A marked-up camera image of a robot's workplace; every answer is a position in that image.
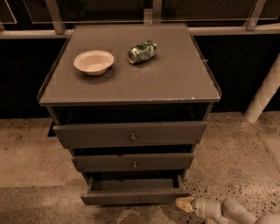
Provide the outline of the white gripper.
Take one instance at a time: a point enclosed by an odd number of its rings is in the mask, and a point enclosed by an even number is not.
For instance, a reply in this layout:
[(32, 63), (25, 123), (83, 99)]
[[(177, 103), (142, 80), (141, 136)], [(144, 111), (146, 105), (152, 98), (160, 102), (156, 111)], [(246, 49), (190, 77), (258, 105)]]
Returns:
[(222, 216), (221, 203), (216, 200), (188, 197), (179, 197), (175, 199), (177, 207), (186, 213), (192, 213), (193, 210), (200, 218), (217, 219)]

